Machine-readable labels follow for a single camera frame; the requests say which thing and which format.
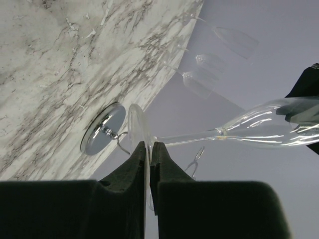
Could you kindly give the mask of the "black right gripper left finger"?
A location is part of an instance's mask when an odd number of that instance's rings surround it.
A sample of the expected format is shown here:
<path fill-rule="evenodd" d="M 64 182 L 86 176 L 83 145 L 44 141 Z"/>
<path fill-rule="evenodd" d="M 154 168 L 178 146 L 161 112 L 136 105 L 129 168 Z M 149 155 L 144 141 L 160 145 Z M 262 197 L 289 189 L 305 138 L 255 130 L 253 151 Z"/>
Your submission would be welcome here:
<path fill-rule="evenodd" d="M 101 180 L 0 184 L 3 239 L 143 239 L 146 149 Z"/>

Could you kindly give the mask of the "clear wine glass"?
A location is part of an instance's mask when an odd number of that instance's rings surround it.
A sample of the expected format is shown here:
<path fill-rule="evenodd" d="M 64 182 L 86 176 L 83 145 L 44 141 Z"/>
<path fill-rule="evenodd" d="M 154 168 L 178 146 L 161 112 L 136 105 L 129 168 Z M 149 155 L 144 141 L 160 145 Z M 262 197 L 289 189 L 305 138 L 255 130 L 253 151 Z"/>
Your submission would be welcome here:
<path fill-rule="evenodd" d="M 227 70 L 227 63 L 215 54 L 195 54 L 179 43 L 174 46 L 174 50 L 187 53 L 196 60 L 196 64 L 199 68 L 215 75 L 216 77 L 221 77 Z"/>
<path fill-rule="evenodd" d="M 227 48 L 245 59 L 250 58 L 259 45 L 258 40 L 240 30 L 212 25 L 194 13 L 186 13 L 182 23 L 187 25 L 192 19 L 205 24 Z"/>
<path fill-rule="evenodd" d="M 284 99 L 271 100 L 255 106 L 223 126 L 203 131 L 206 137 L 202 141 L 228 139 L 263 148 L 287 147 L 282 145 L 285 134 L 285 122 L 276 114 L 276 109 L 284 104 Z M 146 192 L 149 193 L 150 191 L 150 178 L 146 178 Z"/>
<path fill-rule="evenodd" d="M 166 61 L 163 62 L 163 65 L 180 74 L 183 78 L 183 84 L 197 96 L 207 99 L 213 92 L 215 84 L 214 79 L 206 74 L 203 74 L 201 71 L 193 70 L 184 72 L 174 66 L 169 65 Z"/>

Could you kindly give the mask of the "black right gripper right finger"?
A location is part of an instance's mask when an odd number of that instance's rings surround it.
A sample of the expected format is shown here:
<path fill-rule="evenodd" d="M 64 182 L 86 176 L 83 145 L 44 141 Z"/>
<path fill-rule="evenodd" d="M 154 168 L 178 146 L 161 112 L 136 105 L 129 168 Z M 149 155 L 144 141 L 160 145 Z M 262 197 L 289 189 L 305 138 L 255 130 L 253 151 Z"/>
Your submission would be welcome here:
<path fill-rule="evenodd" d="M 161 239 L 289 239 L 273 188 L 258 181 L 195 181 L 153 147 L 150 186 Z"/>

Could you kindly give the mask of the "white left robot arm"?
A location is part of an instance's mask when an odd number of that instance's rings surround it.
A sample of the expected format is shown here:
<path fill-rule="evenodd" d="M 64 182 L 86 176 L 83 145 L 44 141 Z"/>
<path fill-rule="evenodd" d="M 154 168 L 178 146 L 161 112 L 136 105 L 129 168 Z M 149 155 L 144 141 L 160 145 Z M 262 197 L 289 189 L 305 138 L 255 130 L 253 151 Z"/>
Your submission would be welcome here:
<path fill-rule="evenodd" d="M 283 146 L 306 145 L 319 152 L 319 64 L 306 68 L 276 109 L 285 122 Z"/>

